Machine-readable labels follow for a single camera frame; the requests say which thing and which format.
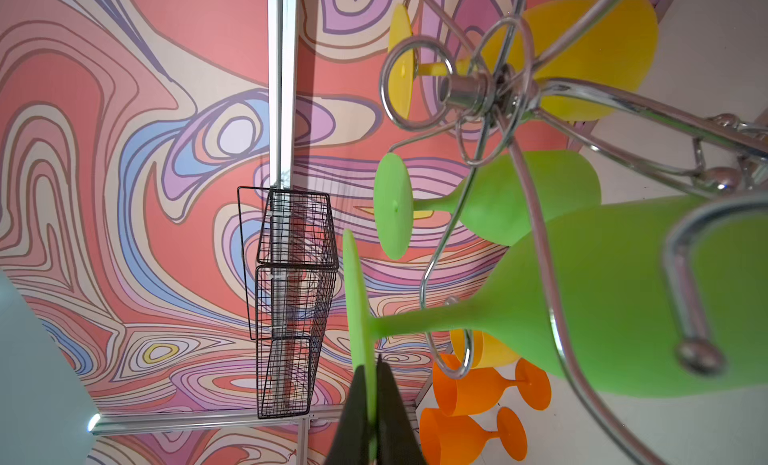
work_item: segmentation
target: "gray surface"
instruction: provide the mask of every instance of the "gray surface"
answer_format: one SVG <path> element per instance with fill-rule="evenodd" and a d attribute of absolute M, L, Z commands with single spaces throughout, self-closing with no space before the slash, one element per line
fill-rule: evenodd
<path fill-rule="evenodd" d="M 82 465 L 96 405 L 0 271 L 0 463 Z"/>

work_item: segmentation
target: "black wire basket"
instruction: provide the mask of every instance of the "black wire basket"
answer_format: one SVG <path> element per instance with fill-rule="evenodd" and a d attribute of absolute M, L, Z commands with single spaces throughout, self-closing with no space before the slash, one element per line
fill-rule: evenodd
<path fill-rule="evenodd" d="M 246 286 L 248 331 L 256 342 L 258 416 L 303 415 L 312 402 L 339 268 L 330 197 L 318 192 L 238 187 L 246 284 L 243 190 L 255 191 L 259 202 L 266 194 L 254 290 Z M 249 295 L 254 297 L 253 314 Z"/>

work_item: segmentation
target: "wine glass holder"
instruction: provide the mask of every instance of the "wine glass holder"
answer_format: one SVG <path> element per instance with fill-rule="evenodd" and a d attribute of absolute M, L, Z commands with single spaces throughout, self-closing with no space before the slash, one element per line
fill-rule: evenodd
<path fill-rule="evenodd" d="M 766 183 L 759 181 L 756 173 L 768 160 L 768 144 L 764 141 L 768 136 L 768 128 L 744 122 L 733 114 L 701 118 L 637 94 L 584 80 L 565 78 L 535 80 L 534 75 L 538 70 L 551 63 L 553 58 L 576 42 L 621 0 L 598 0 L 581 19 L 538 56 L 534 54 L 531 30 L 521 16 L 525 1 L 515 0 L 513 12 L 494 24 L 475 46 L 464 30 L 435 0 L 421 0 L 424 6 L 437 14 L 450 33 L 469 52 L 471 61 L 468 73 L 456 74 L 456 62 L 448 48 L 437 39 L 423 35 L 414 35 L 401 41 L 389 51 L 382 66 L 379 92 L 386 114 L 400 128 L 418 133 L 393 145 L 389 152 L 438 134 L 453 133 L 459 155 L 470 168 L 456 210 L 422 276 L 418 291 L 419 306 L 426 309 L 429 277 L 456 227 L 478 168 L 491 163 L 504 150 L 507 150 L 512 157 L 527 202 L 532 238 L 552 324 L 552 338 L 564 375 L 592 418 L 622 451 L 636 463 L 662 465 L 665 461 L 646 447 L 616 418 L 579 367 L 564 318 L 542 207 L 522 151 L 514 139 L 514 133 L 518 126 L 527 120 L 541 120 L 585 144 L 590 150 L 607 156 L 634 172 L 687 194 L 709 200 L 685 216 L 670 230 L 664 243 L 662 262 L 670 293 L 674 299 L 674 313 L 680 332 L 680 343 L 676 350 L 678 362 L 689 373 L 716 376 L 723 373 L 727 357 L 716 346 L 711 336 L 709 322 L 690 268 L 690 253 L 693 245 L 705 231 L 741 214 L 768 211 Z M 404 1 L 406 9 L 410 2 L 411 0 Z M 504 41 L 498 59 L 495 64 L 486 64 L 481 50 L 494 34 L 503 29 L 505 29 Z M 520 70 L 514 70 L 506 62 L 516 34 L 520 34 L 522 39 L 524 60 Z M 427 120 L 413 121 L 401 116 L 392 105 L 389 96 L 389 77 L 392 76 L 396 62 L 401 56 L 421 48 L 435 52 L 448 74 L 442 77 L 442 82 L 438 85 L 438 98 L 441 105 L 437 113 Z M 414 78 L 416 78 L 418 59 L 416 54 L 414 56 Z M 541 100 L 546 96 L 586 100 L 677 130 L 690 137 L 695 166 L 681 168 L 648 160 L 578 130 L 575 126 L 541 108 Z M 447 120 L 451 111 L 454 113 L 451 116 L 455 118 Z M 467 123 L 481 125 L 474 156 L 470 156 L 462 138 L 462 126 Z M 485 146 L 494 129 L 498 129 L 502 138 L 494 150 L 486 155 Z M 707 167 L 702 149 L 704 143 L 734 153 L 738 166 Z M 455 379 L 465 376 L 473 362 L 475 347 L 472 331 L 464 332 L 464 357 L 458 369 L 451 369 L 441 359 L 431 334 L 426 333 L 426 340 L 436 364 L 446 375 Z"/>
<path fill-rule="evenodd" d="M 252 290 L 243 232 L 245 190 L 260 194 L 259 200 L 266 194 Z M 237 210 L 248 333 L 256 343 L 257 414 L 259 418 L 303 415 L 312 402 L 339 268 L 330 197 L 241 186 Z"/>

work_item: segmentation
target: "psychedelic wallpaper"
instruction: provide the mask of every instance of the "psychedelic wallpaper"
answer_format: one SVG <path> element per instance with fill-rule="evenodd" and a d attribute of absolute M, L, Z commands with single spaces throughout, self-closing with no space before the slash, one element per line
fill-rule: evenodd
<path fill-rule="evenodd" d="M 300 0 L 299 9 L 294 186 L 331 195 L 336 233 L 355 232 L 379 315 L 418 306 L 448 220 L 417 216 L 398 262 L 376 238 L 377 163 L 408 136 L 378 98 L 399 1 Z M 437 1 L 477 40 L 513 0 Z M 409 13 L 417 33 L 465 53 L 417 0 Z M 236 187 L 269 179 L 266 40 L 266 0 L 0 0 L 0 267 L 102 413 L 256 406 L 244 296 L 263 203 L 244 211 L 244 283 Z M 433 82 L 415 91 L 415 115 L 436 109 Z M 529 150 L 566 145 L 543 124 L 526 124 L 518 138 Z M 445 195 L 467 172 L 448 135 L 401 151 L 418 198 Z M 430 302 L 471 295 L 503 252 L 459 227 Z M 344 402 L 352 378 L 342 280 L 313 403 Z M 446 333 L 438 338 L 447 343 Z M 431 366 L 423 337 L 392 337 L 378 350 L 412 401 Z M 332 430 L 312 429 L 317 453 Z M 288 463 L 295 435 L 100 439 L 90 463 Z M 257 457 L 270 453 L 280 459 Z"/>

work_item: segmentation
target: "orange wine glass bowl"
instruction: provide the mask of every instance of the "orange wine glass bowl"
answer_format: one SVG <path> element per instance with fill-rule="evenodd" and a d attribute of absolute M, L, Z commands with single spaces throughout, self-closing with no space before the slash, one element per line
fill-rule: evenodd
<path fill-rule="evenodd" d="M 458 368 L 455 355 L 444 354 L 449 367 Z M 432 383 L 440 410 L 448 416 L 476 415 L 490 410 L 504 390 L 518 387 L 525 403 L 534 410 L 544 410 L 552 400 L 552 388 L 546 372 L 524 359 L 514 369 L 515 380 L 508 380 L 494 368 L 475 368 L 461 380 L 447 377 L 432 365 Z"/>
<path fill-rule="evenodd" d="M 470 417 L 447 417 L 436 408 L 425 408 L 418 424 L 418 438 L 429 465 L 469 465 L 493 438 L 502 440 L 513 459 L 525 459 L 528 439 L 518 416 L 503 408 L 496 416 L 496 427 L 498 431 L 489 432 Z"/>

